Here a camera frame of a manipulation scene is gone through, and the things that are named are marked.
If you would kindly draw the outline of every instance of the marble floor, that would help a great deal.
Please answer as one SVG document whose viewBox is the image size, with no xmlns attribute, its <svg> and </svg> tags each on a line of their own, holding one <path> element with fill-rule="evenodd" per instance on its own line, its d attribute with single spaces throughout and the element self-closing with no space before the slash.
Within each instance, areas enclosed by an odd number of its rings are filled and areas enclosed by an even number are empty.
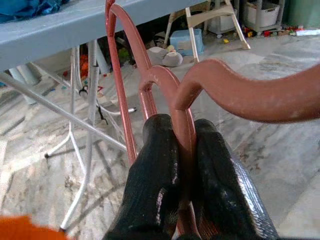
<svg viewBox="0 0 320 240">
<path fill-rule="evenodd" d="M 208 37 L 200 59 L 222 59 L 234 71 L 259 80 L 287 76 L 320 63 L 319 36 L 251 38 L 248 42 L 251 50 L 244 51 L 238 40 L 222 44 Z M 192 66 L 190 60 L 185 57 L 183 65 L 171 69 L 178 78 Z M 139 109 L 139 73 L 127 65 L 123 73 L 128 104 Z M 100 84 L 106 89 L 103 105 L 116 110 L 112 78 L 111 75 Z M 36 224 L 58 228 L 83 174 L 70 142 L 49 159 L 44 154 L 65 138 L 68 121 L 39 104 L 26 105 L 21 95 L 10 90 L 1 89 L 0 99 L 4 92 L 11 94 L 12 99 L 0 108 L 6 109 L 0 116 L 0 214 L 30 215 Z M 61 85 L 55 85 L 46 97 L 69 109 L 70 93 Z M 157 87 L 154 98 L 158 112 L 167 113 Z M 76 106 L 77 115 L 85 118 L 87 104 L 79 98 Z M 249 170 L 279 234 L 319 238 L 320 120 L 280 125 L 252 122 L 226 112 L 204 92 L 191 109 L 194 119 L 206 118 L 217 126 Z M 143 144 L 142 114 L 138 110 L 130 117 L 139 150 Z M 119 117 L 114 120 L 121 126 Z M 96 124 L 122 141 L 112 124 L 105 125 L 98 115 Z M 86 134 L 81 127 L 75 127 L 74 135 L 83 156 Z M 101 239 L 121 202 L 127 161 L 125 152 L 95 139 L 92 178 L 71 220 L 70 235 L 79 240 Z"/>
</svg>

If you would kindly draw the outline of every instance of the gray table top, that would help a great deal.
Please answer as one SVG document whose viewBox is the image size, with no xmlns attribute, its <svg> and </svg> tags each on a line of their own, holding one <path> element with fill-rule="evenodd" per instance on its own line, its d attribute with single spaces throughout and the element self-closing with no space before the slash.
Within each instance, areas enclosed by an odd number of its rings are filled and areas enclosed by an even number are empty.
<svg viewBox="0 0 320 240">
<path fill-rule="evenodd" d="M 1 23 L 0 71 L 105 36 L 105 1 L 72 0 L 54 14 Z M 116 0 L 136 25 L 201 2 L 204 0 Z"/>
</svg>

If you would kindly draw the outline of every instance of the blue plastic container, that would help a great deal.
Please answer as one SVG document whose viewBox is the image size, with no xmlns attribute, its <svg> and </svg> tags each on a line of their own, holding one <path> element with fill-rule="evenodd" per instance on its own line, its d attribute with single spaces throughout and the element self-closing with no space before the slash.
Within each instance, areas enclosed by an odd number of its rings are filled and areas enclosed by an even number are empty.
<svg viewBox="0 0 320 240">
<path fill-rule="evenodd" d="M 202 31 L 199 28 L 194 29 L 195 45 L 198 55 L 204 53 L 204 44 L 202 42 Z M 170 37 L 170 44 L 182 56 L 193 55 L 189 30 L 174 31 Z"/>
</svg>

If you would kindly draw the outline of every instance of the blue cloth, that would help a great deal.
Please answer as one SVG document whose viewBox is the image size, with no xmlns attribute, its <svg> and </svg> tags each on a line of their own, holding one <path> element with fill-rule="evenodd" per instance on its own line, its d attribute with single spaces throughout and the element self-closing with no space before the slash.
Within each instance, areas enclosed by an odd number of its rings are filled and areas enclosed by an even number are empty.
<svg viewBox="0 0 320 240">
<path fill-rule="evenodd" d="M 59 11 L 69 0 L 0 0 L 0 23 Z"/>
</svg>

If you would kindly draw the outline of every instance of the plastic bin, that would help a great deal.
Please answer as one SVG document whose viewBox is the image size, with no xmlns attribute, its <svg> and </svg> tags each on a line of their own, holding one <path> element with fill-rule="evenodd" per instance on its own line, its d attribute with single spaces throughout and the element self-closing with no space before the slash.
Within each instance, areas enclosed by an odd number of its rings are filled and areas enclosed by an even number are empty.
<svg viewBox="0 0 320 240">
<path fill-rule="evenodd" d="M 199 28 L 194 29 L 195 45 L 198 55 L 203 54 L 204 44 L 202 41 L 202 31 Z M 193 55 L 189 30 L 174 31 L 170 37 L 170 44 L 182 56 Z"/>
<path fill-rule="evenodd" d="M 237 9 L 234 9 L 234 13 L 237 16 Z M 227 30 L 233 30 L 235 28 L 234 22 L 232 21 L 231 15 L 229 16 L 217 16 L 209 20 L 208 30 L 215 34 L 220 34 Z"/>
<path fill-rule="evenodd" d="M 247 20 L 252 24 L 256 24 L 257 6 L 255 2 L 247 2 Z M 271 2 L 263 2 L 261 9 L 261 19 L 259 28 L 275 25 L 278 18 L 280 6 Z"/>
</svg>

